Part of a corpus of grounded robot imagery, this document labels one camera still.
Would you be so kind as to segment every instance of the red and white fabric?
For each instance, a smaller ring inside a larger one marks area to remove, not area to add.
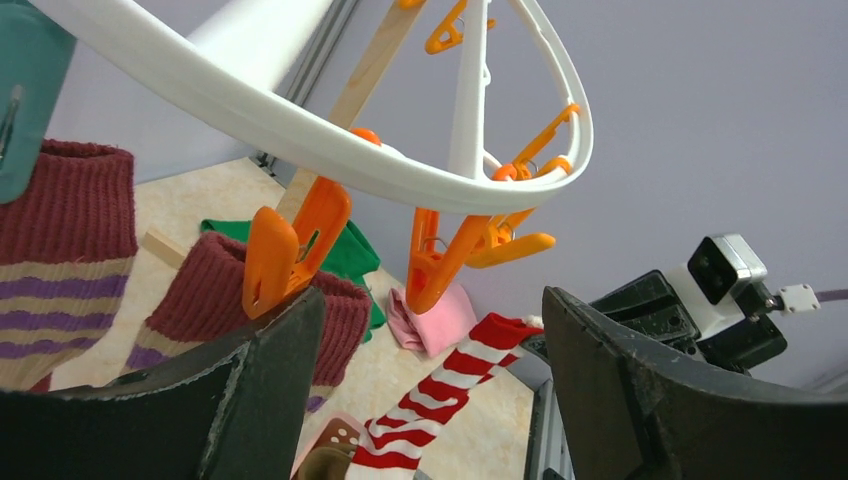
[[[413,478],[422,449],[469,401],[469,391],[520,358],[518,344],[543,330],[495,313],[385,415],[365,422],[346,480]]]

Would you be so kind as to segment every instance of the white plastic pole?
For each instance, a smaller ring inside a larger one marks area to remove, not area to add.
[[[448,171],[477,180],[484,178],[483,131],[486,86],[486,34],[490,0],[468,0],[463,15],[462,55],[453,112]]]
[[[333,0],[231,0],[189,37],[209,60],[252,87],[273,90]]]

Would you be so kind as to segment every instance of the orange clothespin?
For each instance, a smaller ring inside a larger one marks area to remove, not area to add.
[[[294,228],[274,209],[256,212],[247,239],[241,298],[248,317],[256,319],[286,299],[299,246]]]
[[[535,174],[531,173],[530,169],[527,168],[527,164],[533,163],[533,159],[536,157],[536,155],[538,155],[539,152],[541,152],[542,149],[545,148],[545,146],[547,146],[548,143],[551,142],[551,140],[553,140],[553,138],[556,136],[557,127],[571,120],[571,114],[578,113],[579,111],[580,107],[576,103],[572,103],[571,105],[565,107],[565,109],[560,112],[560,114],[557,115],[556,118],[554,118],[554,120],[547,127],[545,127],[544,130],[542,130],[542,133],[537,135],[536,138],[534,138],[526,147],[524,147],[524,150],[522,150],[521,153],[519,153],[518,156],[515,157],[515,160],[512,161],[512,164],[515,166],[515,169],[518,173],[518,176],[515,178],[515,180],[528,180],[530,178],[533,178],[534,176],[540,176],[539,173],[541,172],[536,172]],[[570,164],[568,165],[567,171],[571,172]]]
[[[289,280],[289,295],[309,285],[350,218],[352,204],[338,183],[318,177],[292,224],[297,232],[299,258]]]
[[[540,177],[555,168],[562,168],[566,173],[571,173],[571,164],[564,157],[556,157],[536,172],[535,176]],[[499,168],[492,179],[506,181],[507,179],[517,180],[517,177],[516,167],[507,164]],[[553,248],[556,245],[556,238],[547,233],[531,233],[515,238],[515,230],[533,214],[534,210],[531,208],[510,215],[492,217],[471,254],[465,260],[465,264],[471,268],[494,267]]]
[[[415,3],[415,0],[407,0],[407,3]],[[433,33],[430,34],[430,37],[424,44],[424,50],[427,51],[427,53],[435,55],[462,43],[462,32],[456,28],[456,22],[462,21],[462,19],[460,19],[460,15],[462,15],[462,12],[465,11],[467,4],[468,0],[459,0],[451,11],[448,12],[445,19],[439,23],[435,30],[433,30]],[[486,22],[486,26],[489,29],[494,28],[495,24],[496,22],[493,18],[490,18]]]
[[[351,132],[381,145],[370,130]],[[248,317],[258,318],[309,285],[344,230],[351,209],[344,187],[318,177],[293,224],[269,207],[256,212],[247,240],[242,289]]]
[[[474,248],[491,217],[470,215],[459,227],[446,250],[436,251],[439,212],[415,209],[409,270],[406,279],[406,303],[414,313],[422,314],[436,305]]]

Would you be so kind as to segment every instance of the purple stripe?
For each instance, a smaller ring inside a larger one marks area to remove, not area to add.
[[[313,395],[306,399],[306,411],[309,413],[317,412],[327,401],[326,398],[320,395]]]
[[[91,315],[71,315],[65,312],[29,313],[15,310],[0,313],[0,329],[6,330],[60,330],[75,332],[78,330],[108,330],[112,326],[114,313],[92,313]]]
[[[170,359],[171,357],[155,348],[144,348],[135,345],[132,353],[130,353],[130,358],[127,359],[127,366],[133,370],[144,370],[145,368],[154,367]]]
[[[0,300],[15,297],[62,297],[81,300],[120,297],[123,295],[128,278],[127,275],[110,275],[97,280],[73,278],[51,282],[35,277],[24,277],[11,282],[0,282]]]
[[[39,353],[53,354],[71,350],[74,348],[89,349],[97,343],[97,338],[80,337],[69,342],[54,342],[53,340],[39,340],[28,345],[19,345],[12,342],[0,342],[0,358],[13,359],[24,358]]]

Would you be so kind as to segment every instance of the beige floor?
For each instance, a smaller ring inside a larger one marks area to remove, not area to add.
[[[283,189],[249,160],[235,160],[136,188],[139,236],[151,225],[190,247],[203,218],[248,219],[262,205],[276,205]],[[115,325],[85,355],[56,370],[53,388],[104,385],[118,375],[144,319],[164,297],[176,271],[144,249],[139,251]],[[382,305],[389,288],[399,285],[383,271],[366,277]],[[345,381],[304,424],[301,445],[333,411],[365,420],[385,412],[442,360],[424,359],[398,348],[383,327],[359,348]],[[519,479],[532,404],[532,392],[504,373],[478,387],[472,401],[427,447],[421,468],[434,480]]]

